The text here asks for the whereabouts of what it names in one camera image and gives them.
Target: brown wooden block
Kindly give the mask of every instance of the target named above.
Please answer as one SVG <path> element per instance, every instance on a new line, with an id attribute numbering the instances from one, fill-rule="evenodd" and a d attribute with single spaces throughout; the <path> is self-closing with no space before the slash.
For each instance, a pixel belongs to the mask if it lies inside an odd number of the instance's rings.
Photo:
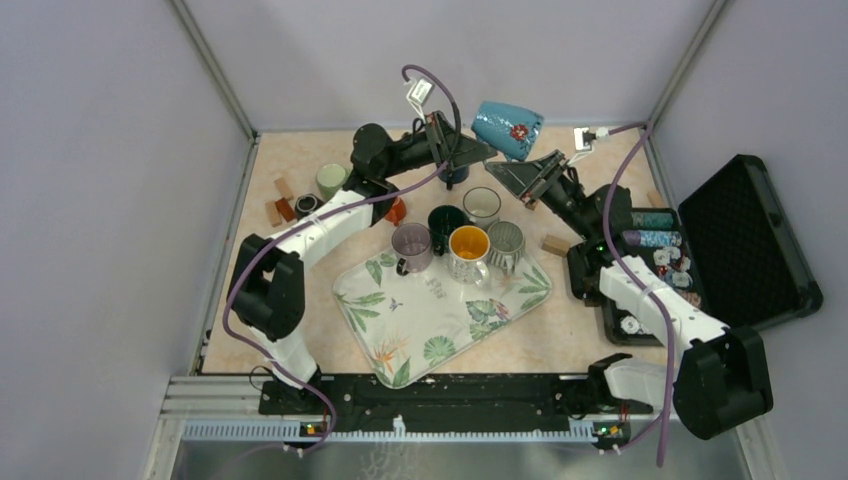
<path id="1" fill-rule="evenodd" d="M 560 257 L 564 257 L 569 248 L 571 248 L 570 243 L 553 235 L 545 235 L 545 239 L 542 241 L 542 250 Z"/>
<path id="2" fill-rule="evenodd" d="M 280 212 L 280 215 L 282 215 L 287 222 L 291 222 L 297 218 L 297 215 L 295 215 L 291 205 L 289 205 L 289 201 L 285 198 L 281 198 L 274 202 L 274 206 L 277 207 L 277 211 Z"/>
<path id="3" fill-rule="evenodd" d="M 294 199 L 294 193 L 292 193 L 291 187 L 289 187 L 289 184 L 286 182 L 285 178 L 280 177 L 274 180 L 274 186 L 277 187 L 277 191 L 280 192 L 280 196 L 283 197 L 283 199 Z"/>
<path id="4" fill-rule="evenodd" d="M 268 222 L 271 223 L 272 227 L 279 227 L 283 224 L 283 217 L 277 211 L 277 205 L 273 200 L 265 202 L 265 213 L 268 215 Z"/>
<path id="5" fill-rule="evenodd" d="M 665 200 L 663 200 L 662 195 L 657 190 L 651 190 L 648 192 L 648 201 L 651 202 L 651 206 L 654 208 L 668 208 L 668 205 L 665 204 Z"/>

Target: red flower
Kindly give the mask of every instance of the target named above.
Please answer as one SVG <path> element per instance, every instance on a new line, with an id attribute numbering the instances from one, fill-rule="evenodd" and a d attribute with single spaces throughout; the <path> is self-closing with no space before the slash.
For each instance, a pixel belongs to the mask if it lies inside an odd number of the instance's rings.
<path id="1" fill-rule="evenodd" d="M 510 130 L 509 135 L 519 142 L 523 142 L 524 139 L 527 138 L 528 133 L 530 133 L 530 131 L 527 130 L 527 127 L 524 125 L 515 125 L 512 127 L 512 130 Z"/>

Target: gray wall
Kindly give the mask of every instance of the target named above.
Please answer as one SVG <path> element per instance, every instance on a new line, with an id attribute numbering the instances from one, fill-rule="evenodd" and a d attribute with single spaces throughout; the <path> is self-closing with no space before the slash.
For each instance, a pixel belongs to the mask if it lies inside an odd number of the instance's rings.
<path id="1" fill-rule="evenodd" d="M 487 99 L 555 123 L 642 120 L 711 1 L 187 3 L 254 126 L 279 130 L 408 126 L 406 63 L 439 75 L 468 123 Z"/>
<path id="2" fill-rule="evenodd" d="M 763 158 L 824 290 L 817 315 L 763 334 L 793 478 L 848 470 L 846 25 L 844 0 L 735 2 L 658 133 L 678 201 L 734 154 Z"/>
<path id="3" fill-rule="evenodd" d="M 130 479 L 246 141 L 162 0 L 0 3 L 0 477 Z"/>

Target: mug handle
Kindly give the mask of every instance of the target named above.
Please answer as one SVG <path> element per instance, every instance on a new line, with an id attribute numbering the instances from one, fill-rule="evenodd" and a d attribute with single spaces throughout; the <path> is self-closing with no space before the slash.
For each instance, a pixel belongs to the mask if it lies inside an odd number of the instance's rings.
<path id="1" fill-rule="evenodd" d="M 395 267 L 395 271 L 401 277 L 405 277 L 409 273 L 409 271 L 406 268 L 404 268 L 405 266 L 406 266 L 406 259 L 405 258 L 401 258 L 400 260 L 398 260 L 398 264 L 397 264 L 397 267 Z"/>
<path id="2" fill-rule="evenodd" d="M 485 261 L 477 260 L 477 262 L 475 263 L 475 267 L 477 267 L 477 269 L 475 270 L 475 273 L 480 278 L 478 278 L 477 280 L 474 280 L 474 283 L 478 287 L 482 287 L 483 285 L 485 285 L 486 283 L 489 282 L 489 266 L 486 265 Z"/>

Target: blue mug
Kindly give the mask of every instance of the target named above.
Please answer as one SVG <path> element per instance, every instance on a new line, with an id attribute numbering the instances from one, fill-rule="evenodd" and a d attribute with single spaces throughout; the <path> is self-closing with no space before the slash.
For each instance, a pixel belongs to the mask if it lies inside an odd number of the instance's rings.
<path id="1" fill-rule="evenodd" d="M 504 154 L 507 161 L 523 162 L 530 154 L 545 117 L 515 105 L 483 102 L 471 130 L 481 142 Z"/>

